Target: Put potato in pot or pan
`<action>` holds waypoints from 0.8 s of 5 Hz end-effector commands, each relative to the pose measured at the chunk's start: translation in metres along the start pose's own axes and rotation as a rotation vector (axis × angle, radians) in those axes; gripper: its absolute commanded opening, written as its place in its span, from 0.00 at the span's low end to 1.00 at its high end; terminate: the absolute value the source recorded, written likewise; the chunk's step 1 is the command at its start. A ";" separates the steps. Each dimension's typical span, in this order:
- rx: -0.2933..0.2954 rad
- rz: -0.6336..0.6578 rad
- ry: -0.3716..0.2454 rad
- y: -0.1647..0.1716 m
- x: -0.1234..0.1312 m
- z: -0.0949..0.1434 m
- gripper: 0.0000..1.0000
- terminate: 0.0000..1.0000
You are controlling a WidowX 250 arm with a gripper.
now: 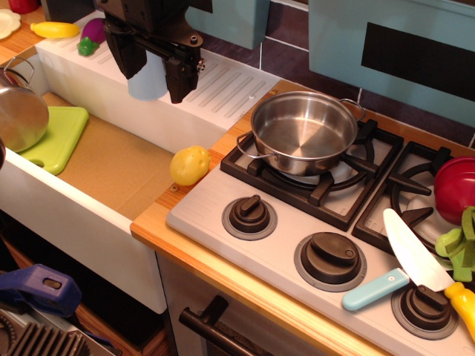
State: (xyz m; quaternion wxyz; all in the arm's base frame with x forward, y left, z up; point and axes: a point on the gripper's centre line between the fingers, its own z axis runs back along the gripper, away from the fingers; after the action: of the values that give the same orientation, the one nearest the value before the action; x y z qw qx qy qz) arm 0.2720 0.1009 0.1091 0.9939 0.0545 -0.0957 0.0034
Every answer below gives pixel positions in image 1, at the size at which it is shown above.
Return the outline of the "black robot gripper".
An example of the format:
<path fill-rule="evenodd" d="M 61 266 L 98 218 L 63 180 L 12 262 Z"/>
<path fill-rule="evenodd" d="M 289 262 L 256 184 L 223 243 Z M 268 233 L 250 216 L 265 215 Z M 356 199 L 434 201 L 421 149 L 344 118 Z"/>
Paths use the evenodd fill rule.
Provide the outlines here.
<path fill-rule="evenodd" d="M 187 1 L 98 1 L 109 50 L 126 79 L 147 63 L 146 52 L 165 59 L 172 104 L 197 88 L 204 68 L 200 35 L 186 21 Z"/>

